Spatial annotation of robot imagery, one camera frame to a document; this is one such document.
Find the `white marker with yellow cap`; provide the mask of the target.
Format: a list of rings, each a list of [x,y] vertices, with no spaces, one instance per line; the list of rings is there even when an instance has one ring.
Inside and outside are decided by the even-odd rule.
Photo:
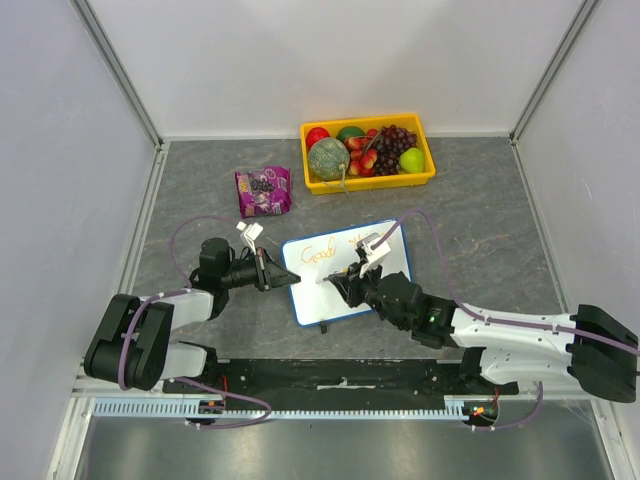
[[[328,273],[326,275],[320,275],[316,279],[316,283],[317,284],[322,284],[324,282],[337,282],[339,280],[345,279],[347,276],[348,276],[348,270],[347,269],[343,269],[341,271],[331,272],[331,273]]]

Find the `blue framed whiteboard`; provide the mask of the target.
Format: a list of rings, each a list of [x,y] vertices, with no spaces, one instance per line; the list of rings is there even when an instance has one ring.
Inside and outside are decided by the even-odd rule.
[[[300,282],[290,287],[294,317],[300,326],[310,327],[371,311],[365,304],[347,306],[334,286],[323,279],[358,260],[358,241],[373,233],[382,236],[394,223],[394,219],[387,219],[361,224],[300,237],[282,245],[284,267],[300,277]]]

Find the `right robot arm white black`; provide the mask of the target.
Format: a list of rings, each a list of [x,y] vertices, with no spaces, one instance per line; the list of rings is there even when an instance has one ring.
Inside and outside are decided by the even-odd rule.
[[[402,272],[363,272],[358,263],[325,280],[349,307],[369,306],[420,344],[463,350],[457,377],[469,393],[491,384],[540,382],[577,385],[617,403],[636,400],[638,337],[597,306],[509,317],[429,295]]]

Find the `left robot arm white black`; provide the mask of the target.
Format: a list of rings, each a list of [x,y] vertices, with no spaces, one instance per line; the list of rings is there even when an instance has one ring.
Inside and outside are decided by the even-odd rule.
[[[217,318],[232,289],[253,286],[268,292],[295,285],[301,277],[261,247],[246,247],[237,257],[226,240],[211,238],[202,244],[189,281],[183,289],[149,297],[113,296],[84,356],[84,373],[123,390],[143,391],[184,376],[196,392],[211,392],[220,371],[207,361],[207,348],[189,342],[171,345],[172,331]]]

